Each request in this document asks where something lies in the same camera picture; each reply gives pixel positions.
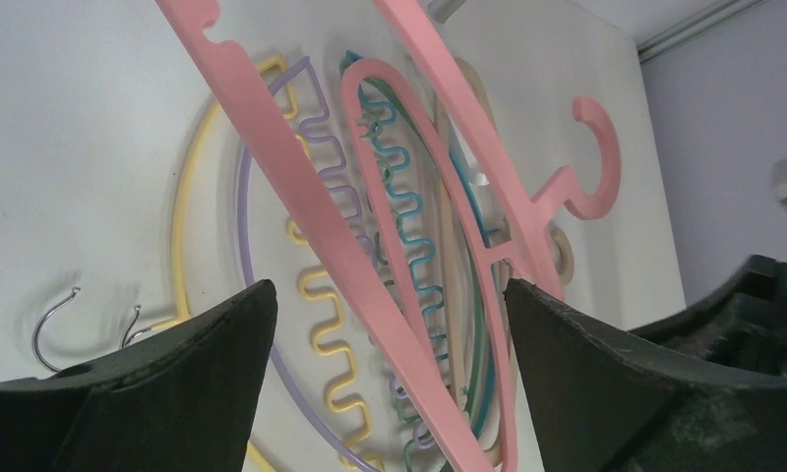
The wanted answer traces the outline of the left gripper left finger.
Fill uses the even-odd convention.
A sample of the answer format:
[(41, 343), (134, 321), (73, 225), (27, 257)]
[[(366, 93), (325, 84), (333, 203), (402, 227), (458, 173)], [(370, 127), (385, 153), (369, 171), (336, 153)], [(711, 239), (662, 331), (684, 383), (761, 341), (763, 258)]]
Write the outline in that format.
[(0, 471), (238, 471), (277, 319), (256, 282), (50, 378), (0, 383)]

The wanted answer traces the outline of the beige plastic hanger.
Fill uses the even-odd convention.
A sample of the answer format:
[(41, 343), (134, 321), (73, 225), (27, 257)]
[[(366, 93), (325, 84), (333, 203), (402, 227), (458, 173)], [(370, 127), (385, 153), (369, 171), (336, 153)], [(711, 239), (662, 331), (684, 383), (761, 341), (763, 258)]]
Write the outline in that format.
[[(479, 186), (482, 173), (466, 163), (462, 147), (454, 141), (455, 132), (452, 130), (451, 119), (445, 106), (437, 97), (434, 99), (434, 124), (438, 136), (446, 143), (450, 151), (455, 169), (461, 174), (463, 187), (468, 189), (471, 183)], [(437, 201), (440, 208), (442, 278), (445, 288), (449, 290), (446, 294), (445, 317), (447, 328), (450, 330), (451, 395), (463, 417), (470, 420), (471, 414), (466, 409), (466, 404), (475, 398), (475, 393), (478, 390), (472, 386), (471, 382), (464, 379), (465, 350), (462, 322), (466, 311), (460, 301), (460, 296), (465, 292), (466, 284), (462, 279), (463, 270), (457, 267), (456, 262), (456, 259), (461, 256), (461, 251), (455, 236), (452, 200), (447, 186), (442, 182), (437, 185)], [(549, 226), (549, 236), (551, 253), (560, 283), (566, 286), (572, 281), (575, 272), (575, 255), (571, 242), (566, 233), (555, 224)]]

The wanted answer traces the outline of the pink plastic hanger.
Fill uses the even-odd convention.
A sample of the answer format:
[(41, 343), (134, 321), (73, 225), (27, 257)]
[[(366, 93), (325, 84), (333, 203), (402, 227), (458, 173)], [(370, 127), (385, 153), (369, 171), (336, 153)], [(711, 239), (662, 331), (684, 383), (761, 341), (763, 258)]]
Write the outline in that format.
[(402, 116), (410, 121), (424, 147), (434, 159), (441, 173), (443, 194), (454, 204), (457, 219), (465, 235), (471, 262), (482, 296), (486, 321), (490, 329), (492, 355), (498, 385), (501, 423), (498, 436), (501, 469), (516, 471), (518, 467), (515, 424), (516, 372), (512, 364), (512, 343), (507, 336), (505, 318), (499, 301), (498, 289), (492, 273), (493, 263), (486, 258), (491, 248), (490, 239), (481, 224), (481, 211), (462, 171), (463, 160), (447, 149), (448, 134), (439, 134), (407, 80), (391, 64), (373, 58), (362, 58), (345, 68), (342, 76), (341, 97), (359, 157), (361, 172), (371, 208), (376, 216), (382, 243), (392, 265), (393, 278), (404, 304), (404, 314), (409, 324), (416, 328), (417, 340), (431, 348), (424, 317), (421, 315), (417, 293), (406, 275), (404, 252), (398, 239), (396, 219), (389, 202), (384, 179), (385, 171), (379, 167), (375, 140), (384, 129), (378, 116), (368, 111), (360, 96), (361, 86), (368, 80), (382, 81), (396, 95), (392, 101), (392, 116)]
[[(386, 356), (450, 464), (458, 471), (491, 470), (491, 461), (446, 390), (429, 348), (417, 340), (400, 302), (367, 259), (247, 52), (237, 42), (206, 37), (206, 29), (219, 18), (219, 5), (162, 1), (159, 9), (342, 296)], [(601, 175), (595, 192), (587, 193), (574, 170), (563, 166), (529, 196), (485, 110), (420, 5), (380, 1), (377, 9), (452, 115), (505, 213), (510, 238), (488, 249), (486, 258), (510, 263), (518, 274), (562, 298), (547, 226), (562, 207), (584, 220), (600, 218), (612, 208), (620, 188), (621, 150), (608, 114), (589, 97), (573, 102), (575, 119), (593, 132), (600, 149)]]

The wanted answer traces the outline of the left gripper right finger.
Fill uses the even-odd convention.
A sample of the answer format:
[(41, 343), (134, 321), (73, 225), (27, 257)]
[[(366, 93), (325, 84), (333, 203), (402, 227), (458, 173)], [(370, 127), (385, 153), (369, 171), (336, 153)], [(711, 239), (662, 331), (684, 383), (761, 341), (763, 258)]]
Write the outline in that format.
[(520, 279), (505, 301), (546, 470), (787, 471), (787, 263), (630, 330)]

